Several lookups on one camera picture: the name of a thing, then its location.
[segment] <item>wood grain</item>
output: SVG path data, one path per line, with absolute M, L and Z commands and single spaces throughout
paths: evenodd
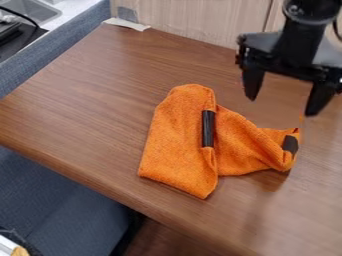
M 136 12 L 140 23 L 180 36 L 236 48 L 241 33 L 261 32 L 271 0 L 112 0 Z
M 227 255 L 341 255 L 341 98 L 301 124 L 311 86 L 267 76 L 252 103 L 234 55 L 102 25 L 0 102 L 0 144 Z M 259 127 L 303 126 L 291 173 L 221 178 L 205 201 L 139 178 L 153 110 L 185 83 L 213 88 Z
M 203 243 L 146 219 L 125 256 L 227 256 Z

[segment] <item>beige wall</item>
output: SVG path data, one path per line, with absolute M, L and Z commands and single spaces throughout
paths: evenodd
M 115 0 L 136 10 L 140 23 L 230 48 L 243 32 L 263 31 L 271 0 Z

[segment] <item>black cable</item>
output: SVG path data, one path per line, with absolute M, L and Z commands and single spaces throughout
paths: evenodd
M 337 20 L 334 20 L 333 22 L 333 29 L 335 32 L 335 35 L 337 37 L 337 39 L 342 42 L 342 35 L 338 32 L 338 24 L 337 24 Z
M 16 11 L 12 11 L 12 10 L 6 8 L 6 7 L 3 7 L 3 6 L 0 6 L 0 10 L 6 11 L 6 12 L 9 12 L 9 13 L 12 13 L 12 14 L 14 14 L 14 15 L 16 15 L 16 16 L 19 16 L 19 17 L 21 17 L 21 18 L 23 18 L 23 19 L 25 19 L 25 20 L 28 20 L 28 21 L 31 22 L 33 25 L 35 25 L 37 28 L 39 28 L 39 25 L 37 24 L 37 22 L 35 22 L 33 19 L 31 19 L 31 18 L 25 16 L 24 14 L 21 14 L 21 13 L 16 12 Z

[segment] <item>black clip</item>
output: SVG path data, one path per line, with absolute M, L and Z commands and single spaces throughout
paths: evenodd
M 202 147 L 214 147 L 215 112 L 202 111 Z

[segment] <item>folded towel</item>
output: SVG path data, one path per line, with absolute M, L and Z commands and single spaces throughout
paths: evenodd
M 203 118 L 214 117 L 211 141 L 202 136 L 211 130 L 210 122 L 203 123 Z M 220 175 L 290 170 L 298 139 L 297 128 L 257 128 L 217 105 L 214 92 L 207 87 L 178 86 L 155 110 L 139 175 L 204 199 L 215 189 Z

